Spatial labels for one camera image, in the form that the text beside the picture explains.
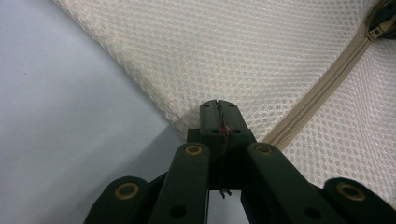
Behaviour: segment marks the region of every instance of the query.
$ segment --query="zipper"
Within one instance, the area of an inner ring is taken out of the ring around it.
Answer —
[[[370,24],[371,19],[375,17],[376,12],[388,3],[389,1],[381,1],[370,10],[367,14],[369,16],[359,27],[358,32],[342,54],[304,98],[267,134],[263,142],[274,145],[280,150],[285,149],[294,136],[344,81],[370,43],[379,37],[395,32],[396,15],[380,22],[369,30],[370,25],[373,26]]]

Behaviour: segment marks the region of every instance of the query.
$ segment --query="zipper tape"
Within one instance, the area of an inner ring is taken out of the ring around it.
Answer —
[[[379,37],[387,37],[387,35],[393,35],[396,32],[396,13],[393,12],[392,7],[389,7],[394,2],[396,1],[381,0],[369,10],[364,22],[346,49],[303,99],[267,134],[263,142],[274,145],[280,150],[285,149],[340,86],[370,43]]]
[[[362,24],[340,57],[332,64],[315,86],[264,138],[263,142],[278,147],[280,150],[290,143],[292,138],[314,116],[321,105],[344,81],[355,64],[367,50],[370,39],[366,37],[366,26]]]

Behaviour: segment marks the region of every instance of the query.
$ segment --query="brass grommet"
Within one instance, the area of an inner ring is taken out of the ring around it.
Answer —
[[[273,150],[268,146],[258,145],[254,149],[265,156],[271,155],[273,153]]]
[[[125,183],[119,185],[116,188],[116,190],[114,191],[114,195],[120,200],[128,200],[133,198],[137,194],[137,192],[139,192],[139,186],[136,185],[136,183]]]
[[[337,184],[337,191],[352,201],[361,202],[366,199],[366,195],[360,189],[344,182]]]
[[[202,153],[202,148],[198,146],[189,146],[184,149],[187,155],[196,156]]]

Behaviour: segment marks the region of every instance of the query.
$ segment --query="black mechanism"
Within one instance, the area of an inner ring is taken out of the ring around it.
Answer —
[[[201,105],[167,174],[147,183],[125,176],[107,186],[85,223],[206,223],[208,191],[242,190],[250,223],[396,223],[396,212],[362,184],[313,186],[274,146],[257,143],[238,107]]]

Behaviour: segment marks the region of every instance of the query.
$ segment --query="white mesh fabric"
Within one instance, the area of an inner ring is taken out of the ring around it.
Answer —
[[[56,0],[183,133],[237,104],[261,140],[356,33],[366,1]]]
[[[396,204],[396,42],[369,47],[283,151],[310,182],[358,180]]]
[[[332,65],[373,3],[55,1],[182,133],[198,127],[201,103],[222,99],[259,140]],[[390,41],[369,48],[286,149],[308,180],[352,177],[396,203],[395,54]]]

